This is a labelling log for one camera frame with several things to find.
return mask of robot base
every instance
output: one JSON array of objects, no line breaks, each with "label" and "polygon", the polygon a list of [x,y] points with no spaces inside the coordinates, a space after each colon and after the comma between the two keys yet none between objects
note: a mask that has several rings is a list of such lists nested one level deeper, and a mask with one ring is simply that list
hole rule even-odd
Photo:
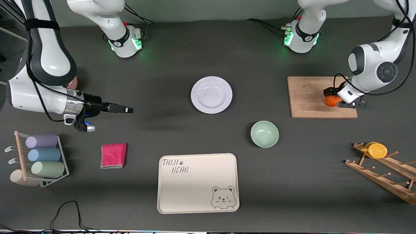
[{"label": "robot base", "polygon": [[130,31],[130,36],[122,47],[113,46],[109,41],[111,50],[113,50],[117,56],[121,58],[133,56],[137,51],[141,50],[143,46],[141,40],[141,30],[139,28],[134,28],[131,25],[126,26],[126,28]]},{"label": "robot base", "polygon": [[283,45],[289,47],[296,53],[303,54],[310,51],[312,47],[316,45],[319,34],[317,34],[315,38],[311,37],[309,42],[303,41],[302,37],[296,33],[296,30],[294,30],[298,22],[299,20],[294,20],[286,24],[286,27],[291,27],[292,30],[285,32],[286,37],[285,41],[283,42]]}]

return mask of green bowl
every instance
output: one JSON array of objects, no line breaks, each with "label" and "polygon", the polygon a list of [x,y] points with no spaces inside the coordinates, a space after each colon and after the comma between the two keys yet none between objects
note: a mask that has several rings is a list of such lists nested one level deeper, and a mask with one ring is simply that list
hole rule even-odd
[{"label": "green bowl", "polygon": [[279,131],[276,126],[269,121],[259,121],[251,128],[251,139],[254,144],[269,148],[276,144],[279,139]]}]

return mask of table surface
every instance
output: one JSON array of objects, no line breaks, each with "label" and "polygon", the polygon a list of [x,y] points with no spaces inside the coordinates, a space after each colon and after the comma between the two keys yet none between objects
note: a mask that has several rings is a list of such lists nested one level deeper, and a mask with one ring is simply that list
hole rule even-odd
[{"label": "table surface", "polygon": [[[0,222],[15,229],[45,229],[60,204],[76,200],[84,225],[96,229],[414,233],[416,206],[342,161],[359,159],[351,143],[372,141],[398,150],[398,160],[414,160],[416,74],[395,93],[365,97],[370,108],[358,110],[357,119],[293,119],[287,93],[288,76],[349,76],[352,48],[381,38],[390,24],[390,17],[327,20],[316,47],[300,55],[255,22],[160,23],[149,26],[144,49],[126,59],[101,41],[98,27],[62,28],[65,46],[77,62],[79,88],[105,102],[134,107],[134,114],[101,113],[91,119],[97,130],[84,133],[6,103],[0,114],[0,148],[15,145],[15,130],[58,134],[71,174],[46,188],[19,186],[9,180],[18,165],[7,164],[17,154],[3,153]],[[397,80],[381,91],[403,80],[409,60],[410,53],[398,66]],[[233,89],[231,105],[216,115],[199,112],[190,99],[193,84],[210,75],[224,78]],[[278,127],[274,147],[251,142],[249,129],[259,120]],[[120,142],[128,143],[126,166],[100,169],[101,145]],[[240,208],[160,214],[159,159],[210,153],[237,157]],[[367,165],[388,172],[369,159]],[[77,229],[74,205],[64,207],[55,224]]]}]

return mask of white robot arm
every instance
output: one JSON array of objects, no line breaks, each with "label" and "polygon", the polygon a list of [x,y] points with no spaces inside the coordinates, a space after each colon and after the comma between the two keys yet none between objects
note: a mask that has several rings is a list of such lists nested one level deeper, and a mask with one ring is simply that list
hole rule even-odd
[{"label": "white robot arm", "polygon": [[111,49],[122,58],[133,56],[142,49],[141,31],[125,26],[117,13],[123,11],[124,0],[67,0],[68,6],[96,23],[106,34]]},{"label": "white robot arm", "polygon": [[62,114],[66,125],[83,132],[93,132],[95,126],[85,118],[101,111],[132,113],[133,108],[114,103],[102,103],[99,96],[64,88],[74,79],[77,67],[66,50],[59,33],[49,0],[19,0],[12,2],[26,20],[29,32],[25,65],[7,82],[7,97],[11,105],[22,110]]},{"label": "white robot arm", "polygon": [[328,88],[324,95],[336,93],[342,101],[339,107],[366,107],[354,102],[364,93],[390,84],[398,74],[397,64],[401,62],[403,49],[413,32],[416,16],[414,0],[374,0],[374,2],[394,12],[392,32],[382,41],[356,46],[348,57],[349,68],[353,76],[339,88]]},{"label": "white robot arm", "polygon": [[297,0],[304,13],[300,20],[286,24],[286,38],[283,45],[296,53],[306,53],[312,49],[319,37],[319,30],[327,18],[324,7],[341,4],[349,0]]}]

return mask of orange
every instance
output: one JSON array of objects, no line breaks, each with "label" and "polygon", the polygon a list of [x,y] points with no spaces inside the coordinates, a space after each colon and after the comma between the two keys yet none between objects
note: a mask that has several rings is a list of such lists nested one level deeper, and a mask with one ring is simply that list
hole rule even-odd
[{"label": "orange", "polygon": [[337,103],[342,101],[337,95],[328,95],[325,97],[325,104],[329,107],[336,107]]}]

